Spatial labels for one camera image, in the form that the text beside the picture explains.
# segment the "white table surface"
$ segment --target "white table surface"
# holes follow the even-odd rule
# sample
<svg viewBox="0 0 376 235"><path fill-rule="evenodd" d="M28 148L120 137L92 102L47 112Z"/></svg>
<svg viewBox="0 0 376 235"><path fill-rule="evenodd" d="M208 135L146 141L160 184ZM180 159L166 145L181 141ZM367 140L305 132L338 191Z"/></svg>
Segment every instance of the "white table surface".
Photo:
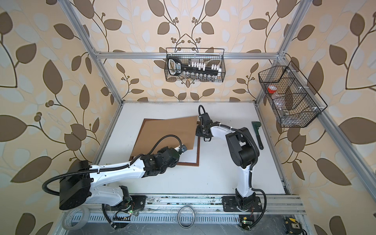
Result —
<svg viewBox="0 0 376 235"><path fill-rule="evenodd" d="M198 115L199 105L204 106L213 121L238 129L247 127L257 144L251 122L259 121L259 118L253 103L125 103L100 165L128 161L144 118ZM285 194L262 128L259 133L264 149L260 150L254 167L253 187L264 190L266 194ZM234 194L238 183L237 167L231 159L227 142L212 138L210 142L200 142L199 167L177 165L167 168L164 174L121 180L112 186L124 185L130 193L137 194Z"/></svg>

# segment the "roll of tape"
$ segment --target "roll of tape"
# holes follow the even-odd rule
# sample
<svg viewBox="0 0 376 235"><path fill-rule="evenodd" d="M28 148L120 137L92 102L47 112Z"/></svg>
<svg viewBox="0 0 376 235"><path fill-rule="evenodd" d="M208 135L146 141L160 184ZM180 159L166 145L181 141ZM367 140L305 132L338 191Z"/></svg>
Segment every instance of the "roll of tape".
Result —
<svg viewBox="0 0 376 235"><path fill-rule="evenodd" d="M73 216L79 211L82 211L81 219L76 225L72 226ZM89 217L90 217L89 209L85 206L78 206L74 209L71 209L67 213L65 213L63 217L62 226L65 230L77 230L77 229L82 228L89 221Z"/></svg>

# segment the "brown leaf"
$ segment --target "brown leaf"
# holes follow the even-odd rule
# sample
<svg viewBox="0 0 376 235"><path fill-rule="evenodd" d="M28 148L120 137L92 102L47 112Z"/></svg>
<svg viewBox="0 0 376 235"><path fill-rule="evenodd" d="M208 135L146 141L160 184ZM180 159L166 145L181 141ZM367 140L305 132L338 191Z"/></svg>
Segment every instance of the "brown leaf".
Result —
<svg viewBox="0 0 376 235"><path fill-rule="evenodd" d="M237 78L236 81L240 84L245 84L246 81L243 78Z"/></svg>
<svg viewBox="0 0 376 235"><path fill-rule="evenodd" d="M313 94L316 94L324 82L324 71L321 64L317 61L308 76L307 86Z"/></svg>
<svg viewBox="0 0 376 235"><path fill-rule="evenodd" d="M324 229L322 229L319 225L315 225L315 230L317 235L328 235Z"/></svg>
<svg viewBox="0 0 376 235"><path fill-rule="evenodd" d="M164 15L164 6L159 0L147 0L147 4L154 15L158 17Z"/></svg>
<svg viewBox="0 0 376 235"><path fill-rule="evenodd" d="M41 227L35 235L47 235L52 227L53 222L49 222L45 226Z"/></svg>
<svg viewBox="0 0 376 235"><path fill-rule="evenodd" d="M144 92L144 90L140 90L140 89L132 89L131 92L132 92L133 94L140 94L140 93Z"/></svg>
<svg viewBox="0 0 376 235"><path fill-rule="evenodd" d="M312 1L312 4L315 5L315 6L321 6L322 3L323 3L322 0L313 0L313 1Z"/></svg>
<svg viewBox="0 0 376 235"><path fill-rule="evenodd" d="M238 94L244 94L246 92L245 89L235 89L235 90L232 90L233 92L235 93L238 93Z"/></svg>
<svg viewBox="0 0 376 235"><path fill-rule="evenodd" d="M52 159L47 156L38 157L24 166L13 177L13 183L25 183L41 176L51 165Z"/></svg>
<svg viewBox="0 0 376 235"><path fill-rule="evenodd" d="M254 73L257 69L258 69L258 63L255 63L255 64L252 66L250 72L251 72L251 73Z"/></svg>
<svg viewBox="0 0 376 235"><path fill-rule="evenodd" d="M161 69L164 69L165 62L164 61L154 61L154 63Z"/></svg>
<svg viewBox="0 0 376 235"><path fill-rule="evenodd" d="M91 74L92 68L91 68L91 60L89 57L85 58L85 64L86 64L86 68L88 69L89 74Z"/></svg>
<svg viewBox="0 0 376 235"><path fill-rule="evenodd" d="M276 121L276 127L279 134L282 134L283 130L282 127L279 125L278 121Z"/></svg>
<svg viewBox="0 0 376 235"><path fill-rule="evenodd" d="M80 106L82 109L87 109L90 102L89 90L86 85L83 85L80 92Z"/></svg>
<svg viewBox="0 0 376 235"><path fill-rule="evenodd" d="M58 0L46 0L46 3L48 5L55 5L58 2Z"/></svg>
<svg viewBox="0 0 376 235"><path fill-rule="evenodd" d="M72 59L72 71L76 71L81 65L81 56L75 56Z"/></svg>
<svg viewBox="0 0 376 235"><path fill-rule="evenodd" d="M69 150L77 151L81 148L81 141L73 134L64 134L64 141Z"/></svg>
<svg viewBox="0 0 376 235"><path fill-rule="evenodd" d="M72 124L71 125L72 133L79 139L84 140L86 139L86 129L81 124Z"/></svg>
<svg viewBox="0 0 376 235"><path fill-rule="evenodd" d="M120 29L121 24L122 24L122 21L117 20L117 19L108 19L103 22L103 25L106 27L106 29L112 30L112 31Z"/></svg>
<svg viewBox="0 0 376 235"><path fill-rule="evenodd" d="M346 175L334 163L326 158L319 158L317 160L317 167L325 178L338 185L351 185Z"/></svg>
<svg viewBox="0 0 376 235"><path fill-rule="evenodd" d="M100 92L102 92L102 94L104 96L108 96L108 94L110 93L106 86L104 86L102 89L100 89Z"/></svg>
<svg viewBox="0 0 376 235"><path fill-rule="evenodd" d="M184 92L184 93L180 93L180 94L177 96L177 99L178 99L178 100L184 100L186 97L187 97L187 93Z"/></svg>
<svg viewBox="0 0 376 235"><path fill-rule="evenodd" d="M206 89L202 92L202 96L210 96L214 93L215 88Z"/></svg>
<svg viewBox="0 0 376 235"><path fill-rule="evenodd" d="M277 15L283 18L294 9L297 0L280 0L277 6Z"/></svg>
<svg viewBox="0 0 376 235"><path fill-rule="evenodd" d="M315 27L313 25L305 25L298 33L298 40L303 41L307 39L312 34L314 29Z"/></svg>
<svg viewBox="0 0 376 235"><path fill-rule="evenodd" d="M268 21L262 18L257 18L249 21L249 24L253 29L262 30L268 26Z"/></svg>
<svg viewBox="0 0 376 235"><path fill-rule="evenodd" d="M205 51L205 53L214 53L214 47L210 47Z"/></svg>
<svg viewBox="0 0 376 235"><path fill-rule="evenodd" d="M342 65L346 62L347 52L342 47L337 47L335 45L329 46L329 55L333 63L336 65Z"/></svg>
<svg viewBox="0 0 376 235"><path fill-rule="evenodd" d="M0 14L0 33L2 35L9 33L13 29L13 21L7 12Z"/></svg>
<svg viewBox="0 0 376 235"><path fill-rule="evenodd" d="M294 105L294 96L291 92L291 89L288 88L285 93L285 107L286 109L292 109Z"/></svg>
<svg viewBox="0 0 376 235"><path fill-rule="evenodd" d="M85 29L85 32L86 32L87 36L90 37L90 33L89 33L88 27L85 24L82 25L82 27L83 27L83 29Z"/></svg>
<svg viewBox="0 0 376 235"><path fill-rule="evenodd" d="M296 139L291 143L291 148L294 152L299 153L303 151L307 138L305 135L299 135Z"/></svg>
<svg viewBox="0 0 376 235"><path fill-rule="evenodd" d="M30 213L23 213L18 221L15 235L29 235L35 227L35 217Z"/></svg>
<svg viewBox="0 0 376 235"><path fill-rule="evenodd" d="M376 123L362 117L352 117L339 126L353 144L376 142Z"/></svg>
<svg viewBox="0 0 376 235"><path fill-rule="evenodd" d="M218 59L212 59L212 60L210 60L207 64L206 64L206 67L211 67L212 66L212 64L214 64L214 65L218 65L218 64L220 64L221 63L221 61L220 60L218 60Z"/></svg>
<svg viewBox="0 0 376 235"><path fill-rule="evenodd" d="M28 44L19 47L16 51L17 60L20 63L27 64L32 61L36 54L36 44Z"/></svg>
<svg viewBox="0 0 376 235"><path fill-rule="evenodd" d="M292 67L297 71L299 72L299 61L297 58L295 57L291 57L291 65Z"/></svg>
<svg viewBox="0 0 376 235"><path fill-rule="evenodd" d="M197 93L193 93L193 92L191 92L191 98L193 99L193 100L199 100L199 98L200 98L200 96L199 96L199 94L197 94Z"/></svg>
<svg viewBox="0 0 376 235"><path fill-rule="evenodd" d="M139 82L138 78L134 78L130 81L131 84L137 84Z"/></svg>
<svg viewBox="0 0 376 235"><path fill-rule="evenodd" d="M350 31L355 35L355 36L360 36L364 30L364 18L358 13L355 13L353 18L351 19L350 22Z"/></svg>
<svg viewBox="0 0 376 235"><path fill-rule="evenodd" d="M260 49L253 49L253 50L247 51L247 53L261 53L261 50Z"/></svg>
<svg viewBox="0 0 376 235"><path fill-rule="evenodd" d="M302 168L299 166L299 163L297 163L297 161L293 161L293 168L294 168L296 175L302 180L305 180Z"/></svg>
<svg viewBox="0 0 376 235"><path fill-rule="evenodd" d="M346 235L346 229L340 216L333 216L329 221L329 228L333 235Z"/></svg>
<svg viewBox="0 0 376 235"><path fill-rule="evenodd" d="M148 102L148 98L147 97L142 97L140 99L138 99L137 101L142 101L142 102Z"/></svg>
<svg viewBox="0 0 376 235"><path fill-rule="evenodd" d="M214 34L213 26L209 22L202 22L201 30L208 35Z"/></svg>
<svg viewBox="0 0 376 235"><path fill-rule="evenodd" d="M165 35L170 31L170 24L168 22L162 22L158 26L157 33L159 35Z"/></svg>
<svg viewBox="0 0 376 235"><path fill-rule="evenodd" d="M93 126L91 128L91 131L93 133L97 132L98 130L98 127L99 127L99 118L95 119L94 123L93 123Z"/></svg>
<svg viewBox="0 0 376 235"><path fill-rule="evenodd" d="M169 77L166 79L166 82L176 82L176 77Z"/></svg>
<svg viewBox="0 0 376 235"><path fill-rule="evenodd" d="M26 123L20 119L9 115L0 115L0 142L19 137L26 131L26 128Z"/></svg>
<svg viewBox="0 0 376 235"><path fill-rule="evenodd" d="M285 30L283 31L283 36L286 35L288 28L290 27L290 24L286 24Z"/></svg>
<svg viewBox="0 0 376 235"><path fill-rule="evenodd" d="M94 7L90 0L73 0L73 3L86 18L91 19L94 17Z"/></svg>
<svg viewBox="0 0 376 235"><path fill-rule="evenodd" d="M116 68L117 68L121 73L125 73L125 69L124 69L119 63L116 63Z"/></svg>
<svg viewBox="0 0 376 235"><path fill-rule="evenodd" d="M205 6L205 14L207 16L213 16L215 15L219 7L221 6L221 0L210 0Z"/></svg>
<svg viewBox="0 0 376 235"><path fill-rule="evenodd" d="M293 142L296 137L300 135L300 127L291 127L287 131L287 139Z"/></svg>
<svg viewBox="0 0 376 235"><path fill-rule="evenodd" d="M230 97L229 101L230 102L239 102L240 100L238 98L235 98L235 97Z"/></svg>
<svg viewBox="0 0 376 235"><path fill-rule="evenodd" d="M44 66L43 81L46 87L55 95L63 88L63 79L61 78L59 70L51 60Z"/></svg>
<svg viewBox="0 0 376 235"><path fill-rule="evenodd" d="M55 28L56 32L63 38L69 39L69 40L74 38L73 31L69 28L68 25L56 24L53 27Z"/></svg>
<svg viewBox="0 0 376 235"><path fill-rule="evenodd" d="M175 93L172 90L169 89L162 89L163 94L167 96L175 96Z"/></svg>

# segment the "black wire basket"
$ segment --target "black wire basket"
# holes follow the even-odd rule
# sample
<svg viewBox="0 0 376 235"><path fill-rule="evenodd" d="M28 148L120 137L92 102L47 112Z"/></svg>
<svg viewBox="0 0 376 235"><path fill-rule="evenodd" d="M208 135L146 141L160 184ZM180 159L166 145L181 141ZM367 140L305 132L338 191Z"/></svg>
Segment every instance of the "black wire basket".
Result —
<svg viewBox="0 0 376 235"><path fill-rule="evenodd" d="M226 74L224 49L219 48L166 48L166 81L223 82Z"/></svg>
<svg viewBox="0 0 376 235"><path fill-rule="evenodd" d="M307 80L302 84L294 73L299 72L291 62L288 66L273 66L259 72L259 81L281 127L307 127L324 109L325 100ZM323 104L317 103L308 93L318 95Z"/></svg>

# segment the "wall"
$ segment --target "wall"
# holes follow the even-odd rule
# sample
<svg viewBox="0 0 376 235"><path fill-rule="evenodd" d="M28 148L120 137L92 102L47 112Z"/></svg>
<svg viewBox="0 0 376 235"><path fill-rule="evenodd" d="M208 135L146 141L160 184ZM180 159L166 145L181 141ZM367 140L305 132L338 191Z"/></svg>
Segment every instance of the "wall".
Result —
<svg viewBox="0 0 376 235"><path fill-rule="evenodd" d="M225 63L224 82L168 82L164 70L158 66L159 61L151 59L144 59L143 64L130 59L108 59L105 66L126 101L255 100L261 88L257 73L270 67L268 60L228 60Z"/></svg>
<svg viewBox="0 0 376 235"><path fill-rule="evenodd" d="M55 3L0 1L2 234L51 234L59 197L42 183L75 159L93 161L117 109Z"/></svg>
<svg viewBox="0 0 376 235"><path fill-rule="evenodd" d="M159 47L277 52L297 0L71 1L98 51Z"/></svg>
<svg viewBox="0 0 376 235"><path fill-rule="evenodd" d="M314 0L287 55L373 170L375 9L374 1ZM320 122L280 128L267 100L260 107L288 183L317 234L374 234L376 204Z"/></svg>
<svg viewBox="0 0 376 235"><path fill-rule="evenodd" d="M312 5L288 56L318 88L328 111L376 171L376 2Z"/></svg>

